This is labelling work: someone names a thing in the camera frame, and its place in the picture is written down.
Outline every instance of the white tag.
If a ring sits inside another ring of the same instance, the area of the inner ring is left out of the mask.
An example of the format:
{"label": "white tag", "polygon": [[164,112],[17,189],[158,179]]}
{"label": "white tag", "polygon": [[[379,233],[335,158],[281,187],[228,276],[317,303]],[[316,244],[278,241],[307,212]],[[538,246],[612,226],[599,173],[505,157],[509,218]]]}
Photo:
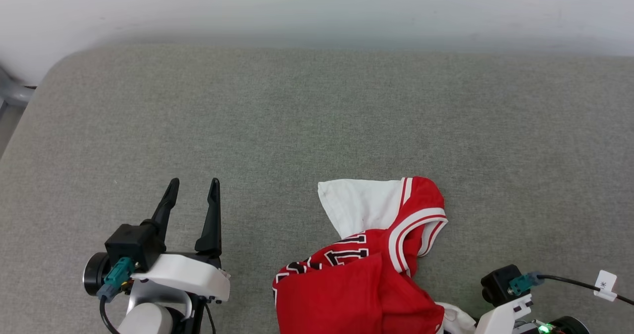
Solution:
{"label": "white tag", "polygon": [[599,287],[601,291],[594,291],[595,296],[607,299],[614,302],[616,294],[612,293],[612,288],[616,283],[616,275],[609,273],[608,271],[599,271],[598,278],[596,278],[595,287]]}

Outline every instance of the red jersey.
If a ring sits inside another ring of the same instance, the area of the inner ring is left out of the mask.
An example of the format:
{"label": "red jersey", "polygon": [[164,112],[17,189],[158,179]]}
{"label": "red jersey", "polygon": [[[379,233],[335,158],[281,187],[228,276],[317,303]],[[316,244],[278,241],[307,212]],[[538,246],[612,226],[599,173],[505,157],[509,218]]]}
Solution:
{"label": "red jersey", "polygon": [[273,293],[281,334],[434,334],[444,309],[410,278],[446,223],[434,182],[403,182],[390,228],[337,241],[279,271]]}

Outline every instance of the basketball jersey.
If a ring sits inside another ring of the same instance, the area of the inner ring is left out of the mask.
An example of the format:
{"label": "basketball jersey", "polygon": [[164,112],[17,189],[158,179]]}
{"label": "basketball jersey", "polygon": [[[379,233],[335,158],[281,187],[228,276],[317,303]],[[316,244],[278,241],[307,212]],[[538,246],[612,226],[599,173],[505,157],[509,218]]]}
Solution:
{"label": "basketball jersey", "polygon": [[[364,219],[341,217],[344,221],[333,222],[346,234],[341,241],[277,273],[272,287],[281,334],[435,334],[441,329],[443,307],[410,276],[416,273],[418,255],[428,253],[446,224],[444,199],[426,178],[404,178],[400,188],[397,202],[392,191],[389,201],[374,203],[379,209],[365,207],[365,215],[372,217],[369,226],[390,219],[388,226],[349,234],[353,223]],[[332,201],[321,192],[320,199],[322,204]],[[341,215],[333,212],[340,204],[324,208],[331,221]],[[379,210],[382,217],[376,215]]]}

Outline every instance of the white wall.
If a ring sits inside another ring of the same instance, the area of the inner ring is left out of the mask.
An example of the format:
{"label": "white wall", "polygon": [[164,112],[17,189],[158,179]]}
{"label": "white wall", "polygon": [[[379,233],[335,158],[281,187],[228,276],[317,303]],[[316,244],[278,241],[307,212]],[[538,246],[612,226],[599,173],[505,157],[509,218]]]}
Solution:
{"label": "white wall", "polygon": [[0,0],[0,65],[131,42],[634,55],[634,0]]}

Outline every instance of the cable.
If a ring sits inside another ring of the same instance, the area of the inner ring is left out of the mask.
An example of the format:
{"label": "cable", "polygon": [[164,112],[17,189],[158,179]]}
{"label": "cable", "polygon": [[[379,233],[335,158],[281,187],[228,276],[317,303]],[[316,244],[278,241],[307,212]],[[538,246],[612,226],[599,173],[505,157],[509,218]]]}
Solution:
{"label": "cable", "polygon": [[[592,289],[593,291],[600,291],[601,290],[599,287],[592,286],[591,284],[584,283],[584,282],[579,282],[579,280],[574,280],[574,279],[569,279],[569,278],[564,278],[564,277],[559,277],[559,276],[537,275],[537,278],[538,279],[558,280],[559,282],[565,282],[565,283],[574,284],[575,286],[580,286],[580,287]],[[627,304],[634,305],[634,300],[625,298],[622,295],[616,295],[616,299],[622,300],[623,302],[625,302]]]}
{"label": "cable", "polygon": [[104,321],[104,324],[106,325],[106,328],[108,328],[108,330],[112,334],[120,334],[120,332],[118,332],[117,328],[115,328],[112,325],[112,323],[108,319],[108,316],[106,315],[106,296],[102,296],[102,299],[99,301],[99,314],[101,314],[102,321]]}
{"label": "cable", "polygon": [[211,311],[209,310],[209,306],[206,303],[205,309],[207,310],[207,315],[209,316],[209,323],[211,323],[211,333],[215,334],[215,325],[213,325],[213,319],[211,319]]}

